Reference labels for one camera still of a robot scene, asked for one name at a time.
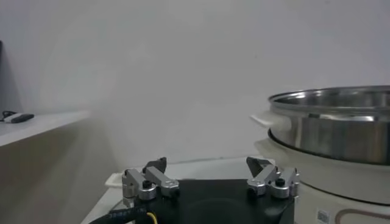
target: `white countertop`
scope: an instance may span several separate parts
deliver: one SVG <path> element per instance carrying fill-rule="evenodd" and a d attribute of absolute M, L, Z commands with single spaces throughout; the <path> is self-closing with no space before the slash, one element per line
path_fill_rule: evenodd
<path fill-rule="evenodd" d="M 232 159 L 209 159 L 206 161 L 168 164 L 165 174 L 174 179 L 247 179 L 252 177 L 246 164 L 246 156 Z M 108 213 L 120 200 L 122 200 L 122 189 L 109 188 L 81 224 L 89 224 L 94 219 Z"/>

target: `stainless steel pot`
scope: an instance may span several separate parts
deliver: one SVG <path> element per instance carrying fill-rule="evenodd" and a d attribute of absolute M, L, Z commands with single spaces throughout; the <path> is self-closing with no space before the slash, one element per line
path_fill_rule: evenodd
<path fill-rule="evenodd" d="M 271 96 L 252 116 L 270 137 L 317 156 L 390 166 L 390 86 L 311 89 Z"/>

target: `screw head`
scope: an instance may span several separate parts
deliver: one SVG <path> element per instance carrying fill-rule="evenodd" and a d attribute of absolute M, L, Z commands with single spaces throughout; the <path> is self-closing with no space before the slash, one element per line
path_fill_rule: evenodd
<path fill-rule="evenodd" d="M 281 178 L 278 178 L 277 180 L 275 180 L 275 185 L 277 186 L 277 187 L 283 187 L 284 185 L 285 185 L 285 181 L 284 181 L 284 179 L 281 179 Z"/>
<path fill-rule="evenodd" d="M 142 182 L 142 188 L 143 189 L 149 189 L 149 188 L 152 187 L 152 185 L 153 185 L 153 183 L 151 181 L 149 181 L 149 180 L 144 180 Z"/>

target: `silver bracket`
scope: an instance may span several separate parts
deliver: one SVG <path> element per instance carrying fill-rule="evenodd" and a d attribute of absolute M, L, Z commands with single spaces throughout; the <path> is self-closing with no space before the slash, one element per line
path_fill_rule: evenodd
<path fill-rule="evenodd" d="M 255 193 L 256 196 L 264 195 L 269 182 L 274 181 L 279 175 L 277 167 L 267 165 L 256 177 L 247 180 L 248 190 Z"/>
<path fill-rule="evenodd" d="M 141 200 L 151 200 L 156 197 L 157 187 L 136 169 L 129 169 L 122 175 L 122 193 L 124 198 L 138 196 Z"/>
<path fill-rule="evenodd" d="M 298 196 L 299 174 L 295 168 L 285 168 L 279 178 L 271 183 L 271 194 L 276 198 Z"/>
<path fill-rule="evenodd" d="M 147 180 L 157 184 L 161 189 L 161 194 L 165 197 L 176 198 L 180 194 L 179 182 L 168 178 L 160 172 L 156 167 L 147 167 L 145 171 Z"/>

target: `small device on shelf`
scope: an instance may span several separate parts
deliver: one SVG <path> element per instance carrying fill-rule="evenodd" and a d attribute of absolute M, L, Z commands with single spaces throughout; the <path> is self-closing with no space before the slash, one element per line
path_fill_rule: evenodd
<path fill-rule="evenodd" d="M 149 162 L 142 172 L 122 174 L 123 203 L 91 224 L 293 224 L 299 187 L 295 168 L 283 170 L 266 159 L 247 158 L 249 180 L 174 180 L 166 159 Z"/>
<path fill-rule="evenodd" d="M 3 119 L 5 123 L 22 123 L 34 118 L 34 114 L 17 113 L 14 111 L 3 111 Z"/>

